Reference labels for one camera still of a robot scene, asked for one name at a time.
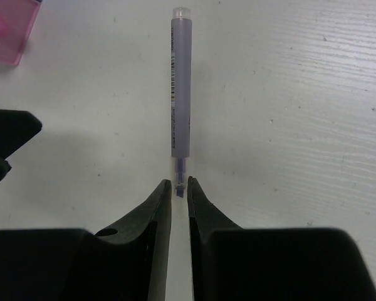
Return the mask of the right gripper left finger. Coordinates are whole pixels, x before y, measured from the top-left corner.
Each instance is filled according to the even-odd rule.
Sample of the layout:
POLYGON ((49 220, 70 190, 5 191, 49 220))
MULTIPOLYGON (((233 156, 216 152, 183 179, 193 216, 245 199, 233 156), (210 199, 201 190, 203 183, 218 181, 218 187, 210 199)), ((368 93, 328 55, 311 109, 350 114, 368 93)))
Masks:
POLYGON ((0 300, 163 300, 172 187, 163 180, 116 222, 0 230, 0 300))

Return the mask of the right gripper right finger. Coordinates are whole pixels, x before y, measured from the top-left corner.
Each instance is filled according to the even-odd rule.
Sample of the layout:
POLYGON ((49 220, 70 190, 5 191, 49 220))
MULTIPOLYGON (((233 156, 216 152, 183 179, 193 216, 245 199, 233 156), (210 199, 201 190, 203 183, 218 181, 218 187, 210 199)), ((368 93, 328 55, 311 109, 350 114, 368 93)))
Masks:
POLYGON ((376 300, 355 241, 336 228, 244 229, 190 177, 195 300, 376 300))

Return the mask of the grey purple highlighter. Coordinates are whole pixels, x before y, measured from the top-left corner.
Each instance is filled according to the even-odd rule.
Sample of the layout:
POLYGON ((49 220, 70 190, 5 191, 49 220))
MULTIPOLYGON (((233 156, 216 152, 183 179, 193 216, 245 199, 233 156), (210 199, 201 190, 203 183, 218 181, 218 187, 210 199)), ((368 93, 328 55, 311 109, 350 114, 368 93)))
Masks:
POLYGON ((175 194, 184 197, 191 142, 192 20, 188 8, 174 8, 170 22, 171 157, 175 194))

